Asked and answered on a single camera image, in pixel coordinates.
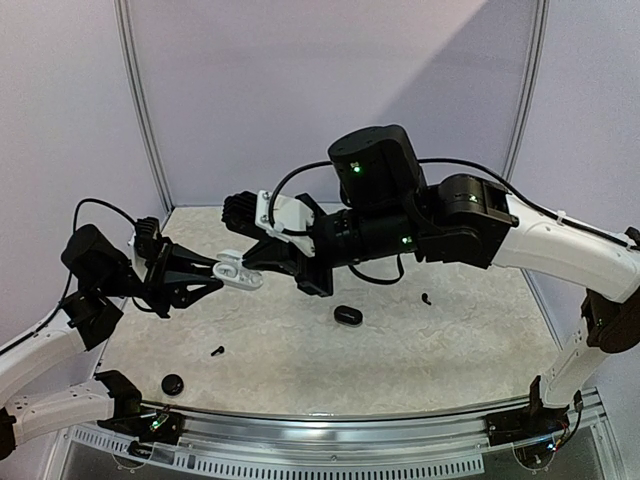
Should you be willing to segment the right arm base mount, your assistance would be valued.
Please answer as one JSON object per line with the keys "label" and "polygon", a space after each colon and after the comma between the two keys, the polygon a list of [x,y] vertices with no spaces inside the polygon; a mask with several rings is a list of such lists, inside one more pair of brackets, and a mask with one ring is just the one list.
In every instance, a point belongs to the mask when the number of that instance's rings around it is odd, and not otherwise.
{"label": "right arm base mount", "polygon": [[531,397],[523,407],[512,408],[484,417],[491,446],[518,443],[547,437],[568,424],[569,405],[550,408],[540,398]]}

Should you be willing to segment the white earbud charging case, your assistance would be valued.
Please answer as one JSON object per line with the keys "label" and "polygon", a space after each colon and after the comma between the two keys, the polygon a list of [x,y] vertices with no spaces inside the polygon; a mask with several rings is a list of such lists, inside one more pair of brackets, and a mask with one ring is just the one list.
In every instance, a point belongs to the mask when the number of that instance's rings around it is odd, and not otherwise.
{"label": "white earbud charging case", "polygon": [[242,253],[236,250],[223,250],[216,256],[213,266],[213,276],[222,281],[225,286],[244,291],[255,291],[264,284],[264,278],[259,271],[244,267]]}

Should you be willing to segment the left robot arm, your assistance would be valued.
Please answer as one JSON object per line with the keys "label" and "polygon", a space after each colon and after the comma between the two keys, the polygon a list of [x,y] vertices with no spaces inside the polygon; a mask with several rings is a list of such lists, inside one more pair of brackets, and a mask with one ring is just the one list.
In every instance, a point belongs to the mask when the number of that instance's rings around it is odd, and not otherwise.
{"label": "left robot arm", "polygon": [[23,396],[20,390],[59,363],[103,344],[123,316],[116,297],[142,300],[162,319],[170,309],[186,309],[222,288],[216,260],[199,255],[158,233],[143,219],[137,243],[147,271],[93,224],[70,237],[62,263],[77,280],[50,316],[1,348],[1,456],[17,446],[68,426],[95,421],[141,443],[178,443],[185,418],[167,408],[147,408],[142,394],[121,372],[108,370],[53,394]]}

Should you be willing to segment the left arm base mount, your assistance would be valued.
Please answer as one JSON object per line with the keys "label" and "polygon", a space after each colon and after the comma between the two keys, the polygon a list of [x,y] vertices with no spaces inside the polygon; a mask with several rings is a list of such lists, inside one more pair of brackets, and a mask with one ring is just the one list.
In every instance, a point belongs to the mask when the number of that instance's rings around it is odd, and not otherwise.
{"label": "left arm base mount", "polygon": [[186,417],[170,406],[150,408],[139,406],[136,411],[121,413],[108,420],[98,420],[103,429],[136,438],[139,443],[177,445],[185,427]]}

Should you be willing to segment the right frame post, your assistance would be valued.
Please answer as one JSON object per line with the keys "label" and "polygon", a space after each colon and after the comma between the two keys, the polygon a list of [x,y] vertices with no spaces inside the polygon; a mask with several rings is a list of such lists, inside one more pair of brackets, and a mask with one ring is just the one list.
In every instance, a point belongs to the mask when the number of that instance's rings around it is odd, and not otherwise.
{"label": "right frame post", "polygon": [[511,131],[506,152],[503,176],[510,180],[515,171],[519,151],[524,139],[526,125],[531,111],[536,81],[543,53],[550,2],[538,0],[534,2],[533,20],[527,51],[525,55],[524,73],[518,97],[515,122]]}

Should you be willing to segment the aluminium front rail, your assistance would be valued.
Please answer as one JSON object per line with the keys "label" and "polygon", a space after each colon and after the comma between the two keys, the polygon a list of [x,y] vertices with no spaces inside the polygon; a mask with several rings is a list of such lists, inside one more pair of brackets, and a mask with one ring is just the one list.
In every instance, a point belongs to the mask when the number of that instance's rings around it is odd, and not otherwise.
{"label": "aluminium front rail", "polygon": [[491,414],[523,398],[432,414],[292,418],[187,409],[175,445],[84,424],[57,438],[49,479],[621,479],[598,392],[558,433],[496,444]]}

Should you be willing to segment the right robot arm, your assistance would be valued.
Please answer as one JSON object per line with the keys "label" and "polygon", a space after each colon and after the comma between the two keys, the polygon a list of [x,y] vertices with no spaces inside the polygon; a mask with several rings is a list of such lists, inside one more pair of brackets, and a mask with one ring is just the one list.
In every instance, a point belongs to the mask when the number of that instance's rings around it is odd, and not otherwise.
{"label": "right robot arm", "polygon": [[638,343],[636,230],[613,235],[549,211],[479,165],[431,185],[398,125],[343,136],[327,162],[343,209],[324,214],[304,195],[259,193],[260,239],[244,256],[247,268],[288,274],[305,293],[329,296],[335,268],[410,253],[427,263],[533,270],[586,289],[586,332],[532,382],[516,421],[524,435],[539,435],[607,356]]}

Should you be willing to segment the round black case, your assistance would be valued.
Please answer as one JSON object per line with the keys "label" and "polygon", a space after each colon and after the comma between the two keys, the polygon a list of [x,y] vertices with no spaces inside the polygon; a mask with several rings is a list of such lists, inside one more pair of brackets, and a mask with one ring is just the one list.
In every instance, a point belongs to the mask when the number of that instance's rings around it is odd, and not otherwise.
{"label": "round black case", "polygon": [[184,391],[184,380],[175,373],[168,374],[161,380],[162,392],[170,397],[176,397]]}

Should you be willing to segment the frame post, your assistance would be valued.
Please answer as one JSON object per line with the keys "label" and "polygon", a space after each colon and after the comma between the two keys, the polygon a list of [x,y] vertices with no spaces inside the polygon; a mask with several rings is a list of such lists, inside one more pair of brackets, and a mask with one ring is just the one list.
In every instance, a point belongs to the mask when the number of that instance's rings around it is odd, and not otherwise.
{"label": "frame post", "polygon": [[518,97],[515,122],[511,131],[506,152],[503,176],[510,180],[515,171],[519,151],[524,139],[526,125],[531,111],[536,81],[543,53],[550,2],[538,0],[534,2],[533,20],[527,51],[525,55],[524,73]]}
{"label": "frame post", "polygon": [[175,205],[146,99],[134,38],[131,5],[129,1],[115,0],[114,8],[125,72],[151,177],[163,210],[170,214]]}

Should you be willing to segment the left frame post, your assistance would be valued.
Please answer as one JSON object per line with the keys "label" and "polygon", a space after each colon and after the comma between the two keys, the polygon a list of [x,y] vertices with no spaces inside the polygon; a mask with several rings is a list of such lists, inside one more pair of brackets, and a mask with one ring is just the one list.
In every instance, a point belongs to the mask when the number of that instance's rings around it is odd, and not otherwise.
{"label": "left frame post", "polygon": [[151,177],[163,210],[170,214],[175,205],[146,99],[134,38],[131,5],[129,1],[115,0],[114,8],[125,72]]}

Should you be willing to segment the black earbud charging case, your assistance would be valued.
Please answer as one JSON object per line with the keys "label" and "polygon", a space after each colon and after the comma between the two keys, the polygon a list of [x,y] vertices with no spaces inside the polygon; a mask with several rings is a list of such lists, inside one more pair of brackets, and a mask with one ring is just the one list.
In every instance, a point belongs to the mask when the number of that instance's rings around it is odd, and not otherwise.
{"label": "black earbud charging case", "polygon": [[363,323],[363,314],[360,310],[339,305],[333,311],[334,320],[341,325],[358,327]]}

